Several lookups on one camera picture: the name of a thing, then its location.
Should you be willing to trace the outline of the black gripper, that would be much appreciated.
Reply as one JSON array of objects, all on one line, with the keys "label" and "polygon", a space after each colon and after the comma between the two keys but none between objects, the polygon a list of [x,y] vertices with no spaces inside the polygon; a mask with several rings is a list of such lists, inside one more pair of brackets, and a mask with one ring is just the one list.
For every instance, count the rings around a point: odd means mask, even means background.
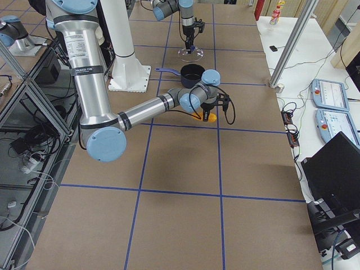
[{"label": "black gripper", "polygon": [[229,107],[231,99],[228,94],[217,93],[216,98],[212,98],[209,102],[204,102],[201,104],[202,112],[202,121],[213,121],[213,113],[208,113],[210,110],[216,106],[222,107],[222,110],[226,113]]},{"label": "black gripper", "polygon": [[186,50],[192,53],[195,49],[194,39],[196,36],[204,31],[205,22],[196,17],[181,18],[182,33],[185,35],[181,37],[185,42]]}]

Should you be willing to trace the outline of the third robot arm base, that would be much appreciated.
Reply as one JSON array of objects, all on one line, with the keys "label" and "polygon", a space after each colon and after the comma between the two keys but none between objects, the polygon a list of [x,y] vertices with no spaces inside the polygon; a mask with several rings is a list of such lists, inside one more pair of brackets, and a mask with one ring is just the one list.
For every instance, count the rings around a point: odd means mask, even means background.
[{"label": "third robot arm base", "polygon": [[13,56],[35,57],[45,38],[30,36],[17,16],[1,18],[1,41]]}]

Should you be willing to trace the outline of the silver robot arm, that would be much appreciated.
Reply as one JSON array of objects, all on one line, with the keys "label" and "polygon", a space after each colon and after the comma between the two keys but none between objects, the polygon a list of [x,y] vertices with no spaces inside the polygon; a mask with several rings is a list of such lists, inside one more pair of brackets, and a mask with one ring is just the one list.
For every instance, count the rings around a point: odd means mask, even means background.
[{"label": "silver robot arm", "polygon": [[177,106],[195,118],[198,108],[207,113],[215,106],[227,110],[233,105],[219,86],[219,73],[209,69],[191,88],[172,88],[127,111],[113,113],[96,37],[99,27],[96,5],[96,1],[46,2],[50,26],[64,36],[70,73],[82,108],[82,142],[93,159],[106,163],[120,158],[127,146],[126,131],[162,113],[175,111]]},{"label": "silver robot arm", "polygon": [[170,15],[179,12],[182,27],[182,33],[185,35],[185,48],[180,49],[179,53],[184,55],[197,54],[199,57],[203,56],[203,50],[194,45],[196,37],[204,31],[205,23],[202,19],[197,19],[194,16],[194,2],[193,1],[151,1],[152,12],[157,21],[164,20]]}]

